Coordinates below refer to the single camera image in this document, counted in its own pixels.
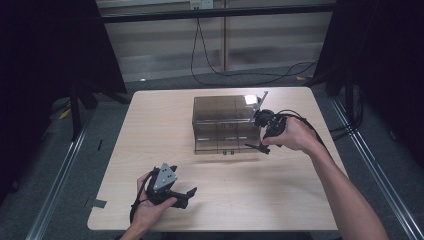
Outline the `black curtain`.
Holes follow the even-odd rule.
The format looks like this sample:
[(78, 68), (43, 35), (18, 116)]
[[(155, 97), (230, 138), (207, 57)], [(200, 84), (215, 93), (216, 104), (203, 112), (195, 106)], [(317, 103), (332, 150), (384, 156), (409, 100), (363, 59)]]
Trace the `black curtain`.
[(0, 0), (0, 205), (50, 123), (53, 103), (126, 87), (96, 0)]
[(424, 168), (424, 0), (336, 0), (315, 75), (359, 86)]

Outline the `light wooden post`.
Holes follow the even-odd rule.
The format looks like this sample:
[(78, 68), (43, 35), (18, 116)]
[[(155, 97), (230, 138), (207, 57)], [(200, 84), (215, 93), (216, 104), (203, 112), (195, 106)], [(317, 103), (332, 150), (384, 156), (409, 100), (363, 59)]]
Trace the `light wooden post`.
[[(227, 10), (228, 8), (228, 0), (221, 0), (221, 7), (223, 10)], [(221, 67), (222, 71), (228, 70), (228, 18), (222, 17), (221, 20)]]

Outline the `person's left hand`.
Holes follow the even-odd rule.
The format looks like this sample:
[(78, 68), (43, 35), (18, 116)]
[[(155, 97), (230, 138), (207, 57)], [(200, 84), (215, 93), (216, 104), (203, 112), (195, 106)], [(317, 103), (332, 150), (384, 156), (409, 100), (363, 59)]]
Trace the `person's left hand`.
[(154, 205), (147, 199), (145, 193), (145, 182), (149, 178), (149, 174), (146, 173), (137, 179), (137, 197), (140, 201), (137, 209), (135, 210), (132, 226), (136, 226), (138, 229), (148, 230), (154, 226), (159, 220), (163, 212), (170, 208), (177, 199), (171, 197), (159, 205)]

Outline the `black metal stand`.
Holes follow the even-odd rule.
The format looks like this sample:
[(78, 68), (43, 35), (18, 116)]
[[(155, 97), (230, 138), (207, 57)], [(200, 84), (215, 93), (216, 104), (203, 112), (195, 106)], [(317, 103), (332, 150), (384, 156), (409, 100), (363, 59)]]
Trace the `black metal stand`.
[(93, 82), (74, 81), (69, 89), (70, 110), (72, 114), (73, 135), (72, 140), (75, 141), (82, 133), (83, 124), (79, 110), (79, 103), (88, 110), (93, 110), (97, 107), (98, 101), (95, 98), (95, 93), (101, 93), (121, 104), (129, 104), (130, 100), (113, 92), (108, 87), (102, 87)]

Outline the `metal floor rail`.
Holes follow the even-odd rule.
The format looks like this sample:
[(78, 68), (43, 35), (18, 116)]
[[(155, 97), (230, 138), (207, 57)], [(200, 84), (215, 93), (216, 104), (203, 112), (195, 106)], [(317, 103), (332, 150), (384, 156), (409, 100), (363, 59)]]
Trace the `metal floor rail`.
[(341, 101), (337, 97), (331, 97), (331, 102), (343, 126), (347, 128), (348, 135), (359, 151), (368, 170), (376, 181), (380, 191), (390, 205), (390, 208), (404, 229), (409, 240), (424, 240), (424, 231), (422, 231), (418, 226), (418, 222), (415, 217), (401, 199), (392, 183), (389, 181), (387, 175), (384, 173), (360, 131), (354, 128), (349, 122), (347, 110), (342, 105)]
[(87, 128), (92, 123), (94, 115), (95, 110), (89, 110), (87, 112), (87, 116), (82, 125), (82, 129), (77, 134), (76, 139), (71, 142), (71, 145), (53, 182), (53, 185), (39, 213), (37, 214), (37, 217), (34, 223), (32, 224), (25, 240), (43, 240), (54, 210), (56, 209), (56, 206), (58, 204), (60, 195), (64, 189), (64, 186), (72, 170), (74, 162), (78, 156), (80, 148), (84, 142)]

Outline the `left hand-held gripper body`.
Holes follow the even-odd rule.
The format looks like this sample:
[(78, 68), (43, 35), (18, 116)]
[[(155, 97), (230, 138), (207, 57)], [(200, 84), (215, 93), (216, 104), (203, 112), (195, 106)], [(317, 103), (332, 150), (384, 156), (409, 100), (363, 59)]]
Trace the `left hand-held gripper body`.
[(187, 193), (183, 194), (171, 190), (178, 177), (170, 167), (167, 163), (163, 163), (160, 168), (154, 168), (146, 190), (147, 197), (154, 205), (159, 205), (174, 197), (177, 201), (173, 204), (173, 207), (185, 209), (188, 206), (189, 197)]

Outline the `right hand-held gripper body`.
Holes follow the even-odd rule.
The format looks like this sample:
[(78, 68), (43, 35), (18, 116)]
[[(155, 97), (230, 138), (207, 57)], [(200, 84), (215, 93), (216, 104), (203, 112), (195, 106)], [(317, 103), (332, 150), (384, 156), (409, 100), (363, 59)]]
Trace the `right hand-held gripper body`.
[(285, 116), (282, 114), (276, 114), (272, 110), (261, 108), (267, 95), (268, 92), (265, 91), (263, 97), (258, 99), (258, 103), (255, 107), (255, 113), (253, 114), (254, 125), (265, 129), (263, 138), (279, 136), (284, 132), (286, 127)]

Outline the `smoky transparent drawer box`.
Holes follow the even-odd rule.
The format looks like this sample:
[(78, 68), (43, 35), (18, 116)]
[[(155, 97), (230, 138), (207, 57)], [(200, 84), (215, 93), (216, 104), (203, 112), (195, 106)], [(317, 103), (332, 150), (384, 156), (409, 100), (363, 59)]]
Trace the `smoky transparent drawer box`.
[(194, 98), (192, 126), (198, 142), (258, 142), (254, 125), (256, 95), (202, 96)]

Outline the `black horizontal bar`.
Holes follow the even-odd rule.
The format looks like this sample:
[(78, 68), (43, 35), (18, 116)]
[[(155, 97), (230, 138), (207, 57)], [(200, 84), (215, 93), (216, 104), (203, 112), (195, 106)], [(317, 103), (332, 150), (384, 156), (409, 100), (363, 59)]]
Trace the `black horizontal bar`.
[(312, 5), (289, 5), (273, 7), (252, 7), (252, 8), (226, 8), (226, 9), (206, 9), (206, 10), (184, 10), (155, 13), (134, 13), (134, 14), (112, 14), (101, 17), (103, 23), (127, 23), (181, 19), (201, 19), (217, 17), (239, 17), (275, 14), (303, 14), (332, 12), (336, 9), (335, 3), (312, 4)]

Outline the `person's right hand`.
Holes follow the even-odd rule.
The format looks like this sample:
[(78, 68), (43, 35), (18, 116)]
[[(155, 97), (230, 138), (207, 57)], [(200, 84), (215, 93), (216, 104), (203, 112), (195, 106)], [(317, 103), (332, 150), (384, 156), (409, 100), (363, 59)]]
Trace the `person's right hand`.
[(318, 141), (316, 133), (302, 121), (290, 117), (282, 134), (265, 138), (264, 145), (283, 145), (291, 150), (300, 150), (312, 156), (324, 150)]

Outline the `white wall socket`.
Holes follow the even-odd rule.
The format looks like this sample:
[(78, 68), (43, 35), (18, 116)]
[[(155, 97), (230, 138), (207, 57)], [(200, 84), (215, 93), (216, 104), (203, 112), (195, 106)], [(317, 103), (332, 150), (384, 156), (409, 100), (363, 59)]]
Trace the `white wall socket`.
[(192, 10), (213, 9), (213, 0), (190, 0), (190, 8)]

